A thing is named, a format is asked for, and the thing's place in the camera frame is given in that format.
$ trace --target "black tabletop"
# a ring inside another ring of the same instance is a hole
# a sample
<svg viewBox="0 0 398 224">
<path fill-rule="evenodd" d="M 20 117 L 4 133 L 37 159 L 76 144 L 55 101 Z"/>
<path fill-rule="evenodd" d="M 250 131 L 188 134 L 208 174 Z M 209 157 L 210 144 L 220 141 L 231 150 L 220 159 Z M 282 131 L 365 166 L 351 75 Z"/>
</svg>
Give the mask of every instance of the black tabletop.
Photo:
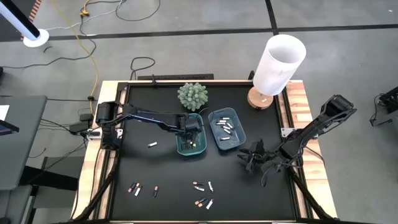
<svg viewBox="0 0 398 224">
<path fill-rule="evenodd" d="M 248 148 L 262 138 L 268 149 L 281 142 L 275 103 L 257 111 L 247 101 L 252 86 L 208 86 L 208 109 L 202 112 L 207 149 L 199 156 L 184 157 L 176 151 L 175 135 L 154 124 L 128 121 L 124 128 L 118 178 L 114 188 L 112 220 L 292 220 L 294 219 L 287 174 L 281 172 L 260 186 L 261 172 L 248 174 L 239 163 L 238 151 L 217 148 L 210 126 L 210 112 L 231 107 L 239 116 Z M 134 86 L 132 104 L 158 112 L 188 112 L 177 98 L 178 87 Z M 157 142 L 158 145 L 147 148 Z M 205 192 L 193 188 L 193 181 L 205 182 Z M 209 191 L 211 181 L 215 192 Z M 132 182 L 144 187 L 138 197 L 127 192 Z M 156 198 L 152 197 L 159 186 Z M 213 198 L 209 210 L 194 202 Z"/>
<path fill-rule="evenodd" d="M 0 97 L 0 105 L 10 106 L 5 121 L 19 128 L 0 136 L 0 190 L 18 186 L 46 102 L 46 96 Z"/>
</svg>

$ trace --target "yellow cable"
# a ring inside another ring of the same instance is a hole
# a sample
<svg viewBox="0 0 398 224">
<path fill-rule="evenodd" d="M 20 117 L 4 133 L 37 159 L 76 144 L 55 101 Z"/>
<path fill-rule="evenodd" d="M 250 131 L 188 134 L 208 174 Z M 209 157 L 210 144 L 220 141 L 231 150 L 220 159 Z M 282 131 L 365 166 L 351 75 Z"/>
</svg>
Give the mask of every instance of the yellow cable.
<svg viewBox="0 0 398 224">
<path fill-rule="evenodd" d="M 86 1 L 85 5 L 84 5 L 84 10 L 83 10 L 82 13 L 80 13 L 80 15 L 82 15 L 82 16 L 88 16 L 88 15 L 90 15 L 90 13 L 86 10 L 87 3 L 88 3 L 89 1 L 90 1 L 90 0 L 87 0 L 87 1 Z"/>
<path fill-rule="evenodd" d="M 54 0 L 51 0 L 51 4 L 54 6 L 54 8 L 57 10 L 58 14 L 60 14 L 60 16 L 65 20 L 65 22 L 67 23 L 67 25 L 70 27 L 70 29 L 72 30 L 73 34 L 74 34 L 75 37 L 76 37 L 77 42 L 78 42 L 79 45 L 80 45 L 80 47 L 82 47 L 82 48 L 87 52 L 87 54 L 90 56 L 91 61 L 93 61 L 93 64 L 94 64 L 94 67 L 95 67 L 95 83 L 94 83 L 94 87 L 93 87 L 93 90 L 91 91 L 90 96 L 94 96 L 94 92 L 95 92 L 95 89 L 97 88 L 98 76 L 99 76 L 99 75 L 98 75 L 99 72 L 98 72 L 97 63 L 95 62 L 94 57 L 90 54 L 90 52 L 85 48 L 85 46 L 83 46 L 83 43 L 82 43 L 81 40 L 79 39 L 79 36 L 77 35 L 76 31 L 74 30 L 74 28 L 73 28 L 72 25 L 70 24 L 69 20 L 65 17 L 65 15 L 63 14 L 63 12 L 59 9 L 59 7 L 57 6 L 57 4 L 55 3 Z M 92 102 L 92 101 L 90 101 L 90 110 L 91 110 L 91 113 L 94 114 L 94 111 L 93 111 L 93 102 Z"/>
</svg>

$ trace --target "blue tray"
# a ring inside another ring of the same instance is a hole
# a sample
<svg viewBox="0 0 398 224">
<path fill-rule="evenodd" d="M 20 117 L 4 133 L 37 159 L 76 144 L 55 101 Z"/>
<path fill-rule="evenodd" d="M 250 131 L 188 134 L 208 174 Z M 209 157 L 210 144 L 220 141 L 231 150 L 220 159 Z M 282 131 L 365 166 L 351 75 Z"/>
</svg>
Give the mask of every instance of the blue tray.
<svg viewBox="0 0 398 224">
<path fill-rule="evenodd" d="M 216 125 L 217 121 L 221 118 L 229 118 L 227 122 L 234 127 L 234 130 L 231 130 L 232 135 L 226 133 L 222 126 Z M 213 111 L 209 114 L 208 119 L 219 149 L 233 149 L 246 141 L 246 135 L 234 109 L 224 108 Z M 222 137 L 229 137 L 229 140 L 221 141 L 220 138 Z"/>
</svg>

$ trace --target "wooden table edge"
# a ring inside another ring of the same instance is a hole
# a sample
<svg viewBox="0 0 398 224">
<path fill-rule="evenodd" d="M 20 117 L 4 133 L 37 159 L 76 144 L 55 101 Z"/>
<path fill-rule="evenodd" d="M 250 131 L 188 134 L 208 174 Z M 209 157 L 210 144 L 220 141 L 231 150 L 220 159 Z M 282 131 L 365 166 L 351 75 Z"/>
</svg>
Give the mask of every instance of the wooden table edge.
<svg viewBox="0 0 398 224">
<path fill-rule="evenodd" d="M 157 83 L 185 83 L 185 82 L 212 83 L 212 82 L 252 82 L 252 80 L 157 80 L 156 82 Z M 114 101 L 116 98 L 116 94 L 118 92 L 119 83 L 152 83 L 152 80 L 103 81 L 101 90 L 99 93 L 99 97 L 98 97 L 98 103 L 102 103 L 105 101 Z M 122 91 L 122 95 L 120 97 L 121 103 L 124 103 L 125 92 L 126 92 L 125 90 Z M 305 94 L 305 89 L 304 89 L 302 80 L 290 80 L 287 84 L 287 93 L 288 93 L 287 95 L 288 95 L 289 104 L 290 104 L 291 109 L 296 106 L 295 100 L 294 100 L 295 95 L 299 94 L 301 97 L 304 96 L 305 102 L 304 102 L 304 104 L 300 104 L 300 106 L 304 105 L 304 107 L 307 107 L 309 116 L 311 116 L 311 112 L 310 112 L 310 108 L 308 105 L 307 96 Z M 284 108 L 284 101 L 283 101 L 282 94 L 279 95 L 279 104 L 280 104 L 280 108 L 281 108 L 281 112 L 282 112 L 283 124 L 285 127 L 288 127 L 289 125 L 287 123 L 287 115 L 286 115 L 286 110 Z M 297 113 L 295 110 L 292 110 L 292 116 L 294 117 L 295 127 L 301 128 L 301 127 L 298 127 L 296 124 L 301 125 L 301 126 L 303 126 L 305 124 L 305 122 L 298 120 Z M 95 123 L 93 123 L 93 128 L 96 128 L 96 127 L 97 127 L 97 125 Z M 312 147 L 314 147 L 314 146 L 316 146 L 317 149 L 319 149 L 319 145 L 317 142 L 312 142 Z M 101 174 L 101 170 L 102 170 L 102 166 L 103 166 L 103 159 L 104 159 L 104 150 L 100 150 L 100 152 L 98 152 L 99 149 L 100 149 L 100 140 L 92 140 L 88 143 L 83 167 L 82 167 L 81 174 L 80 174 L 78 204 L 77 204 L 76 212 L 75 212 L 75 215 L 73 216 L 73 218 L 76 218 L 77 216 L 79 216 L 79 214 L 89 204 L 90 198 L 91 198 L 90 195 L 91 194 L 94 195 L 98 189 L 98 182 L 100 179 L 100 174 Z M 97 163 L 97 166 L 94 168 L 97 153 L 99 153 L 98 154 L 98 163 Z M 109 173 L 109 171 L 110 171 L 111 164 L 113 163 L 113 157 L 114 157 L 114 153 L 111 153 L 109 165 L 107 167 L 107 173 Z M 306 167 L 309 167 L 309 166 L 310 165 L 308 165 L 306 163 L 306 159 L 304 158 L 304 169 L 306 170 Z M 307 187 L 308 187 L 309 191 L 313 194 L 314 198 L 323 207 L 323 209 L 327 213 L 329 213 L 331 216 L 336 217 L 335 206 L 333 203 L 333 198 L 331 197 L 330 187 L 328 185 L 328 179 L 326 176 L 325 168 L 322 165 L 322 166 L 316 167 L 316 169 L 317 170 L 315 172 L 325 173 L 325 176 L 316 178 L 316 179 L 312 179 L 311 177 L 308 178 L 307 174 L 306 174 Z M 94 170 L 96 171 L 96 175 L 95 175 L 93 192 L 91 192 Z M 326 184 L 322 185 L 322 192 L 324 192 L 324 194 L 319 194 L 317 192 L 318 184 L 316 182 L 315 182 L 315 184 L 312 183 L 314 180 L 315 181 L 320 180 L 320 181 L 323 181 L 323 183 L 326 183 Z M 297 186 L 296 186 L 296 191 L 297 191 L 298 204 L 300 207 L 300 213 L 301 213 L 302 217 L 306 217 L 303 197 L 302 197 L 301 192 L 297 188 Z M 105 218 L 108 198 L 109 198 L 109 187 L 108 187 L 107 191 L 104 193 L 103 198 L 101 199 L 101 208 L 99 211 L 98 218 Z"/>
</svg>

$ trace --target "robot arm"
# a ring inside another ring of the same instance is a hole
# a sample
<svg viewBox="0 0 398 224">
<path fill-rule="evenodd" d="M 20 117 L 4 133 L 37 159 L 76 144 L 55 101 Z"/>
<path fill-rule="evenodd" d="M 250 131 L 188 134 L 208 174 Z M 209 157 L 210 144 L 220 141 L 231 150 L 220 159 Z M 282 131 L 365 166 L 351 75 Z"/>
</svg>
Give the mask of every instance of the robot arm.
<svg viewBox="0 0 398 224">
<path fill-rule="evenodd" d="M 250 149 L 242 149 L 243 154 L 238 155 L 246 163 L 246 170 L 253 172 L 256 165 L 260 164 L 264 176 L 268 175 L 271 168 L 279 170 L 281 167 L 292 167 L 303 153 L 303 148 L 308 141 L 316 135 L 321 136 L 346 121 L 356 109 L 341 95 L 332 96 L 322 107 L 319 116 L 303 129 L 291 132 L 276 149 L 266 151 L 262 140 L 254 142 Z"/>
<path fill-rule="evenodd" d="M 120 106 L 122 106 L 123 112 L 118 114 Z M 95 120 L 103 130 L 101 140 L 103 149 L 117 150 L 120 148 L 121 138 L 115 131 L 115 126 L 130 119 L 156 124 L 165 131 L 191 141 L 194 141 L 197 134 L 201 132 L 199 119 L 188 118 L 187 113 L 158 113 L 133 105 L 120 105 L 115 101 L 104 102 L 98 105 Z"/>
</svg>

